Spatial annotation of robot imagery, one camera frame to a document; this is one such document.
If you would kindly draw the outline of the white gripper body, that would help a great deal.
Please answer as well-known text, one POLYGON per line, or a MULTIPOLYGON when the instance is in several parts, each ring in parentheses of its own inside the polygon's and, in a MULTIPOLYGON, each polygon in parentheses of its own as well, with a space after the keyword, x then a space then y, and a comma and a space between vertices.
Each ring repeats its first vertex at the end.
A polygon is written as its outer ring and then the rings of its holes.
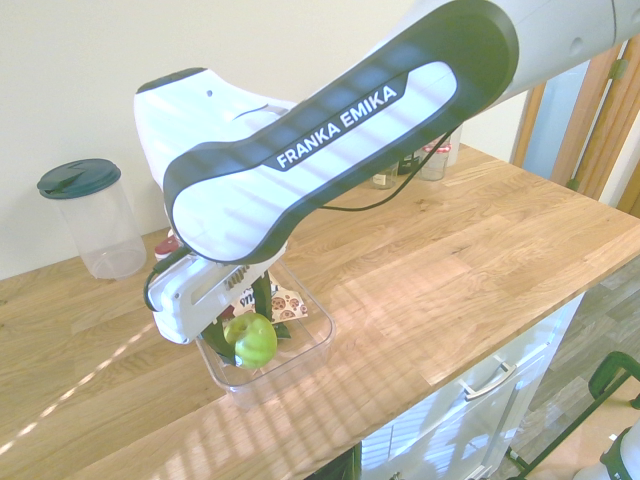
POLYGON ((214 323, 245 290, 286 251, 248 265, 220 264, 181 247, 160 261, 160 273, 148 287, 148 304, 159 332, 177 344, 188 344, 214 323))

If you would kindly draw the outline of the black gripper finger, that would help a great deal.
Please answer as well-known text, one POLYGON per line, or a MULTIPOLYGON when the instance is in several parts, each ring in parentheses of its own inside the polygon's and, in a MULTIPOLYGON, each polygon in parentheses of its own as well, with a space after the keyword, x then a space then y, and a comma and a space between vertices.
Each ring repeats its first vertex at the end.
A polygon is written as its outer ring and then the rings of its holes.
POLYGON ((211 347, 225 364, 234 364, 234 347, 230 345, 224 336, 224 329, 221 320, 209 324, 202 331, 202 338, 211 347))
POLYGON ((252 283, 251 288, 253 290, 255 312, 272 323, 272 292, 269 273, 263 273, 252 283))

